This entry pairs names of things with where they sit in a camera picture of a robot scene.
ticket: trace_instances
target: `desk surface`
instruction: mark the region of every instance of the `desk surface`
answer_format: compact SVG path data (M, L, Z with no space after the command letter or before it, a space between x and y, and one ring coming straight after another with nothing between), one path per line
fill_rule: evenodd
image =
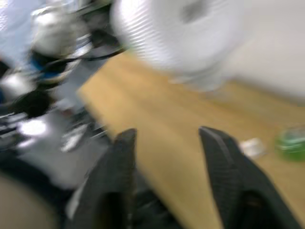
M305 109L238 83L223 90L221 99L206 99L124 53L109 60L80 93L111 133L138 129L139 168L185 228L221 228L198 136L202 125L239 141L260 138L268 153L255 162L304 226L305 163L279 157L274 138L304 123Z

